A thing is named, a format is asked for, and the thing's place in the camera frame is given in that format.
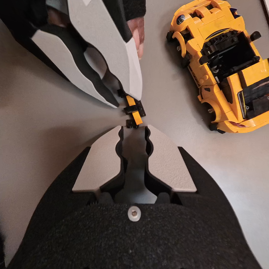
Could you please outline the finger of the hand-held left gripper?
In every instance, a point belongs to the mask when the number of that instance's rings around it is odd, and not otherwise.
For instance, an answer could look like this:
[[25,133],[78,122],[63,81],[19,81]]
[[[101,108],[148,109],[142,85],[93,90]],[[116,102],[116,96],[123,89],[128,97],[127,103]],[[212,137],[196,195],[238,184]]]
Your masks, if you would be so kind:
[[67,29],[38,29],[32,41],[78,89],[113,108],[119,103],[87,62],[79,40]]
[[69,18],[81,37],[103,56],[124,92],[142,97],[142,73],[122,1],[69,0]]

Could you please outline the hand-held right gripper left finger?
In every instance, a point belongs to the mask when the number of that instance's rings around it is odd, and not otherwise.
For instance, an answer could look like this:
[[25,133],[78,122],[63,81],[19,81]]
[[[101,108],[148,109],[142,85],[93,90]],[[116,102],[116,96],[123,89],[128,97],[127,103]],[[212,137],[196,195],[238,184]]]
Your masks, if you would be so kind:
[[73,192],[118,193],[125,183],[123,126],[116,126],[90,147]]

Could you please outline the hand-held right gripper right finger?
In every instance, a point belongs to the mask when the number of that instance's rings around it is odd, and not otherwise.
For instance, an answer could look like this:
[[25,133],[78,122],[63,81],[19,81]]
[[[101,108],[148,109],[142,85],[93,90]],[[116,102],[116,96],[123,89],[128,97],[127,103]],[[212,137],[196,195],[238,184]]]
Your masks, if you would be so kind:
[[145,127],[147,142],[145,185],[151,192],[196,192],[197,188],[173,140],[152,125]]

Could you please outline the small orange lego tile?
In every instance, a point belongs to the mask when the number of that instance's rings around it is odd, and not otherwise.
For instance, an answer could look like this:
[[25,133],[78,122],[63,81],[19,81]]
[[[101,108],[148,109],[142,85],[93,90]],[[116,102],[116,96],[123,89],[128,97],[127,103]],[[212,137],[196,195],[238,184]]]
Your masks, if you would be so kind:
[[138,111],[132,113],[136,126],[143,123],[140,113]]

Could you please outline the black yellow lego plate assembly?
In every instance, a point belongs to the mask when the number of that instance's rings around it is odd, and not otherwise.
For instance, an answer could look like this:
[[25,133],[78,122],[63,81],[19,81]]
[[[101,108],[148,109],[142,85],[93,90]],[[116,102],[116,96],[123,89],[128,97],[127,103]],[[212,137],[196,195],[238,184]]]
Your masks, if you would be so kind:
[[122,89],[117,90],[118,96],[125,99],[127,106],[123,109],[126,115],[130,116],[130,119],[133,119],[132,113],[138,111],[141,118],[146,116],[146,112],[143,108],[142,102],[134,99],[133,97],[126,95]]

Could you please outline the yellow lego car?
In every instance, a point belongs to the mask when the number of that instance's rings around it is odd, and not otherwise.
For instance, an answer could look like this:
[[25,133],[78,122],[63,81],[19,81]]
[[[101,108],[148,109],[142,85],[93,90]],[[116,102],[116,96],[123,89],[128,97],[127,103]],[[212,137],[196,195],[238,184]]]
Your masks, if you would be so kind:
[[227,1],[196,0],[174,13],[166,39],[198,87],[211,131],[248,133],[269,123],[269,64],[254,45],[260,37],[248,34]]

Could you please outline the person's left hand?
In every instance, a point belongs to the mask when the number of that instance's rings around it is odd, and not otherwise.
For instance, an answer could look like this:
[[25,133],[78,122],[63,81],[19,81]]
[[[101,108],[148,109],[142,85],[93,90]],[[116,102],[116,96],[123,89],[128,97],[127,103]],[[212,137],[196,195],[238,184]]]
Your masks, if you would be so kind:
[[127,21],[127,24],[132,32],[136,44],[136,51],[139,60],[141,60],[144,52],[144,17],[138,17]]

